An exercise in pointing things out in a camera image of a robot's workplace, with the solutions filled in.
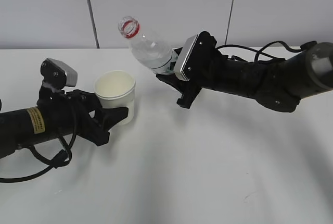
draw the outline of plastic bottle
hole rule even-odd
[[[173,74],[173,64],[178,58],[171,46],[155,32],[141,28],[133,17],[124,17],[118,30],[128,40],[134,57],[157,74]]]

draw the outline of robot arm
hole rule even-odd
[[[256,51],[253,62],[247,62],[223,55],[215,38],[201,32],[177,50],[174,74],[156,77],[181,92],[177,104],[184,108],[190,108],[204,88],[251,98],[275,111],[293,112],[301,99],[333,90],[333,44],[310,42],[300,49],[285,47],[299,54],[285,60],[262,53],[264,47]],[[272,59],[258,60],[260,54]]]

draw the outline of table surface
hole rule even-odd
[[[280,47],[268,52],[291,56]],[[253,58],[238,49],[225,53]],[[81,90],[92,92],[109,70],[125,70],[137,84],[136,116],[111,130],[108,145],[78,138],[69,166],[0,184],[1,223],[333,223],[333,93],[307,98],[287,114],[203,90],[187,110],[128,49],[0,55],[2,112],[36,104],[47,57],[74,68]],[[36,148],[52,157],[61,146]],[[44,167],[29,151],[16,151],[0,160],[0,176]]]

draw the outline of paper cup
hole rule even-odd
[[[129,115],[118,125],[127,124],[134,117],[134,88],[134,78],[121,70],[105,73],[95,82],[95,94],[103,108],[129,108]]]

